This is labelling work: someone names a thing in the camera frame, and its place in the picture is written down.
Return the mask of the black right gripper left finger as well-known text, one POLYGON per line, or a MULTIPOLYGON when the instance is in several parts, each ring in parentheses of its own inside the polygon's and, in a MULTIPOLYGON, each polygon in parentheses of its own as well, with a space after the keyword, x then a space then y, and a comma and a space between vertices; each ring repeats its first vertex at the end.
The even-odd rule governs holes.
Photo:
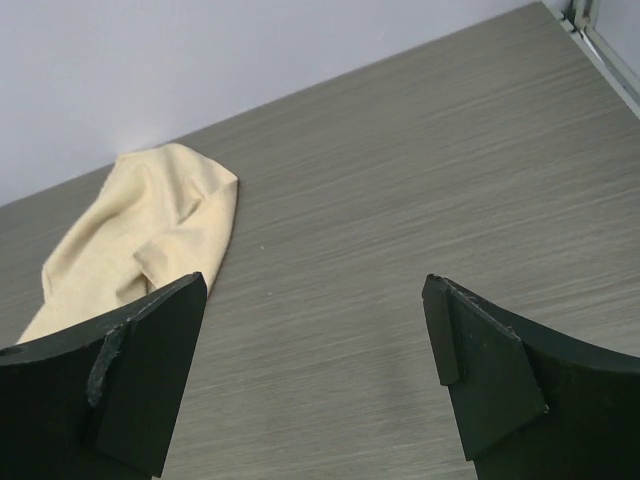
POLYGON ((2 349, 2 478, 160 477, 206 302, 192 273, 2 349))

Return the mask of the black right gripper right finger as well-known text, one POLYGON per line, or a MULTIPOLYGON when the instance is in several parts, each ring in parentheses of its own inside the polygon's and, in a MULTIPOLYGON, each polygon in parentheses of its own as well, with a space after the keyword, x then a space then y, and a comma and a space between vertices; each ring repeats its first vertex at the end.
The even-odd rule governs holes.
POLYGON ((422 290, 440 383, 481 479, 635 479, 639 360, 429 275, 422 290))

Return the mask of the beige cloth napkin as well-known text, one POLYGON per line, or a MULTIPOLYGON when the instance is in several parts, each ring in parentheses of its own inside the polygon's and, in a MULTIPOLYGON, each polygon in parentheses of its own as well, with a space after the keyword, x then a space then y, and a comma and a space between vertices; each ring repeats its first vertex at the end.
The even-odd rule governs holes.
POLYGON ((42 267, 44 302, 19 340, 56 333, 193 272, 213 286, 239 179, 177 143, 119 157, 42 267))

